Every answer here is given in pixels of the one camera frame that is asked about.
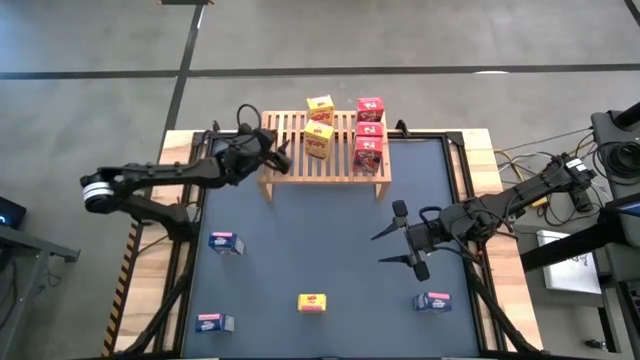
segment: small cardboard box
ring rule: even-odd
[[[382,138],[356,136],[353,148],[353,171],[376,174],[382,162]]]
[[[317,121],[309,121],[304,127],[304,151],[320,159],[331,154],[333,127]]]
[[[303,313],[323,313],[327,311],[327,296],[325,294],[298,295],[298,311]]]
[[[420,312],[451,311],[451,296],[444,293],[422,293],[413,298],[413,310]]]
[[[233,332],[235,318],[225,314],[200,314],[196,318],[196,332]]]
[[[244,242],[238,234],[230,232],[214,232],[209,235],[209,247],[218,254],[244,254]]]
[[[383,114],[381,97],[358,98],[356,121],[381,121]]]
[[[382,123],[371,121],[359,121],[356,123],[356,137],[382,137],[384,135]]]
[[[308,119],[333,127],[333,101],[330,95],[307,99]]]

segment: wooden table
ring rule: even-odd
[[[414,131],[462,132],[475,195],[498,193],[503,190],[487,129]],[[202,130],[167,132],[162,145],[160,163],[188,162],[193,135],[197,132],[202,132]],[[455,147],[451,147],[451,149],[452,153],[457,151],[453,150]],[[453,166],[459,196],[464,199],[466,192],[463,182],[460,180],[462,179],[462,171],[457,156],[453,156]],[[175,203],[182,196],[182,188],[182,186],[154,188],[152,199],[165,204]],[[146,226],[142,231],[142,227],[137,222],[131,224],[129,241],[125,249],[113,307],[107,323],[103,355],[108,355],[112,351],[124,350],[131,345],[158,309],[162,301],[172,243],[169,240],[164,240],[140,256],[135,256],[135,254],[137,249],[152,243],[165,234],[166,232],[159,225]],[[188,244],[181,246],[178,272],[184,266]],[[506,236],[495,236],[487,244],[487,254],[498,303],[524,337],[533,346],[542,349],[542,341],[515,241]],[[177,311],[178,306],[176,305],[167,322],[167,331],[163,341],[166,349],[169,349],[173,342]],[[488,348],[496,349],[495,338],[492,336],[492,320],[483,305],[481,305],[481,314]],[[508,347],[513,350],[510,343],[508,343]]]

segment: yellow box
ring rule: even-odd
[[[304,151],[320,159],[331,154],[333,127],[317,121],[309,121],[304,127]]]
[[[307,98],[308,119],[333,127],[333,101],[330,95]]]
[[[298,311],[321,313],[327,311],[327,296],[325,294],[298,295]]]

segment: black mat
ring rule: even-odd
[[[407,252],[400,232],[369,239],[391,221],[391,202],[417,209],[452,202],[438,140],[392,142],[393,182],[384,201],[372,185],[280,185],[267,204],[255,178],[208,194],[188,311],[185,357],[475,356],[473,318],[461,260],[428,257],[431,279],[377,260]],[[242,257],[221,257],[209,233],[233,231]],[[453,311],[421,314],[412,297],[447,292]],[[327,312],[300,314],[300,293],[327,295]],[[203,313],[236,318],[233,334],[195,333]]]

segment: blue and white box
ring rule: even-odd
[[[451,295],[426,292],[413,298],[413,310],[443,313],[451,311]]]
[[[211,233],[209,236],[209,246],[218,254],[244,254],[244,242],[240,240],[236,233]]]
[[[225,314],[200,314],[196,319],[196,332],[233,332],[235,319]]]

